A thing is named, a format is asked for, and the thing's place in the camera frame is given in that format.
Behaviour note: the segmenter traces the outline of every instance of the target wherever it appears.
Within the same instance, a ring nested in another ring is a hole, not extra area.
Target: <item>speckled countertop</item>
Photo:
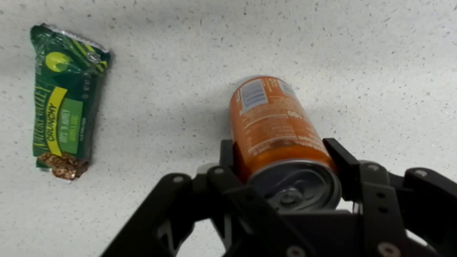
[[[95,162],[66,182],[32,157],[35,50],[57,24],[116,54]],[[233,83],[273,74],[359,158],[457,180],[453,1],[79,0],[0,3],[0,252],[99,255],[157,180],[195,174],[230,137]],[[220,255],[207,222],[180,255]]]

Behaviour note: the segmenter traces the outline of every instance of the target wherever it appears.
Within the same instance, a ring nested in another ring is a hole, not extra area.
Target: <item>orange soda can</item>
[[[230,121],[237,177],[276,210],[336,208],[336,167],[286,81],[243,81],[230,100]]]

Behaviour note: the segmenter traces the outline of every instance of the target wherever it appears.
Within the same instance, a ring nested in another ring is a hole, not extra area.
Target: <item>yellow label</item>
[[[66,94],[67,94],[66,88],[56,87],[52,95],[49,97],[49,101],[46,105],[46,142],[52,154],[56,154],[56,155],[62,155],[62,150],[57,141],[57,123],[59,123],[59,110]]]

